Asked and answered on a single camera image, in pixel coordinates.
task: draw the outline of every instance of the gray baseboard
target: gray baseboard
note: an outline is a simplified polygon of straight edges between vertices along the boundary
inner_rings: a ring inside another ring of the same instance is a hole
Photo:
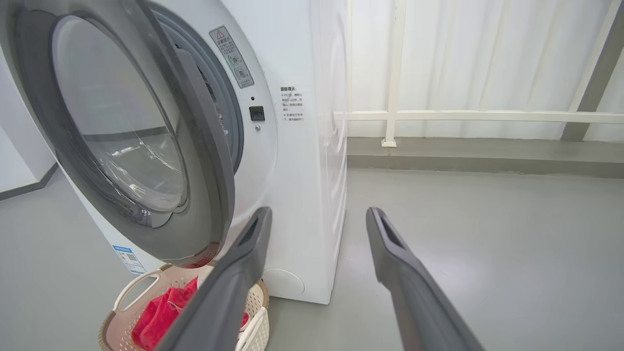
[[[512,174],[568,174],[624,179],[624,144],[516,139],[349,138],[349,168]]]
[[[50,178],[54,175],[56,170],[59,168],[57,163],[54,163],[52,167],[44,174],[43,178],[36,183],[25,185],[23,187],[7,190],[0,192],[0,201],[9,199],[11,197],[15,197],[18,195],[26,194],[27,192],[43,189],[46,187],[46,184],[50,181]]]

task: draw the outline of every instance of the blue and white sticker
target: blue and white sticker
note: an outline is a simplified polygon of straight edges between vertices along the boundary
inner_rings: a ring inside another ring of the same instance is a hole
[[[132,273],[143,274],[146,272],[141,262],[137,259],[137,256],[128,247],[113,245],[113,249],[117,251],[117,254],[121,257],[121,261],[124,262],[125,266],[128,267]]]

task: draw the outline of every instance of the white washing machine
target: white washing machine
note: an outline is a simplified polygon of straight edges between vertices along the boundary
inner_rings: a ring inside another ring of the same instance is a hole
[[[344,1],[0,6],[2,68],[132,272],[218,259],[268,206],[270,294],[329,303],[346,206]]]

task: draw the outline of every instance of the horizontal rail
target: horizontal rail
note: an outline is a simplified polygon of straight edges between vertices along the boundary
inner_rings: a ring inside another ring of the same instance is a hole
[[[354,111],[347,121],[527,121],[624,124],[624,114],[565,111]]]

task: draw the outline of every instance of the warning label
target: warning label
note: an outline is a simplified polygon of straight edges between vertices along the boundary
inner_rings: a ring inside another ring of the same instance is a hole
[[[249,73],[247,64],[245,64],[243,56],[241,56],[238,47],[234,43],[234,40],[232,40],[228,30],[225,29],[225,26],[212,30],[210,32],[210,37],[215,41],[215,44],[219,47],[219,51],[221,51],[221,55],[223,55],[228,66],[230,66],[230,70],[232,70],[232,74],[234,78],[236,78],[238,86],[241,88],[252,86],[253,78],[251,77],[251,73]]]
[[[285,122],[303,121],[303,92],[296,87],[280,87],[281,113]]]
[[[115,246],[113,245],[113,249],[117,251],[117,255],[121,257],[121,261],[124,262],[125,266],[135,274],[143,274],[146,272],[145,268],[137,257],[134,255],[134,252],[127,247]]]

